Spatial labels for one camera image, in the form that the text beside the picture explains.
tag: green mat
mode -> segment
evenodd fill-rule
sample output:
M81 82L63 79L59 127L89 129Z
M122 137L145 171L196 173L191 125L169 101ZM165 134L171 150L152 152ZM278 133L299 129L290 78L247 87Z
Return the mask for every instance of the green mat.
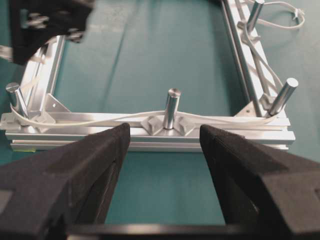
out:
M55 96L73 112L136 113L165 107L182 91L180 111L232 116L244 106L218 1L99 0L84 43L67 43ZM290 152L318 161L320 68L318 0L288 0L306 12L300 31L258 26L268 61L284 82L300 86L286 107L296 135ZM291 24L265 7L262 18ZM7 1L0 1L0 45L9 44ZM0 112L7 83L22 68L0 59ZM0 134L0 163L13 153ZM106 223L224 224L205 159L199 153L128 154Z

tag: black plastic piece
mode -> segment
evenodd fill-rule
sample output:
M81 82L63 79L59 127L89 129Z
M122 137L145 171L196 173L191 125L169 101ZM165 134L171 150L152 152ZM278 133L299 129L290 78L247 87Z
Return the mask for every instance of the black plastic piece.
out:
M129 143L122 124L0 167L0 190L12 192L0 239L43 240L59 226L103 223Z
M24 65L37 50L54 36L69 35L71 30L84 32L95 0L8 0L13 62ZM23 28L21 10L48 17L43 29Z
M319 163L208 125L200 143L227 224L266 226L278 239L320 239Z

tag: teal cloth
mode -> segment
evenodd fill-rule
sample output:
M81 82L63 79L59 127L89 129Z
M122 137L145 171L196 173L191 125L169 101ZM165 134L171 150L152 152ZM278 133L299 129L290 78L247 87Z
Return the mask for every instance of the teal cloth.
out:
M286 112L296 135L290 152L319 161L320 59L318 0L288 0L306 12L299 31L258 26L269 64L300 86ZM266 6L262 17L292 24ZM0 45L9 45L7 1L0 1ZM5 86L22 68L0 59L0 113L9 111ZM99 0L84 43L67 43L55 96L73 112L161 110L169 88L182 91L180 111L232 116L244 106L216 1ZM0 134L0 163L12 152ZM205 159L199 153L130 152L106 223L224 224Z

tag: cylindrical pin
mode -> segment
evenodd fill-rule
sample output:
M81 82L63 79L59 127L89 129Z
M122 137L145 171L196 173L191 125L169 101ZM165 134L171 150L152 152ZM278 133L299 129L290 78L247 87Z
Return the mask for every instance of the cylindrical pin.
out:
M247 23L247 30L249 34L254 30L264 4L265 4L265 0L254 1L251 14Z
M20 85L16 82L11 82L5 87L5 90L9 95L13 109L25 118L29 118L27 105L22 95Z
M177 88L169 89L163 120L163 127L165 129L173 129L174 127L180 96L181 92Z
M298 86L299 82L296 79L289 78L282 87L278 96L276 96L271 108L268 111L268 114L270 116L274 116L280 113Z

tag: metal post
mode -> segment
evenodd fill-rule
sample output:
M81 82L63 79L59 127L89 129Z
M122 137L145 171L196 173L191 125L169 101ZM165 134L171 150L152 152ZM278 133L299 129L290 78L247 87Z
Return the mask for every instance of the metal post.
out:
M276 96L271 108L268 110L268 114L270 116L274 116L280 113L298 86L299 82L296 79L289 78L282 87L278 96Z
M11 82L5 87L5 90L9 95L13 109L25 118L29 118L27 105L22 95L20 85L16 82Z
M265 0L255 0L252 11L247 23L247 30L249 34L254 30L257 20L259 18L260 12L265 4Z
M163 127L165 129L173 129L174 127L180 96L181 92L177 88L169 89L163 120Z

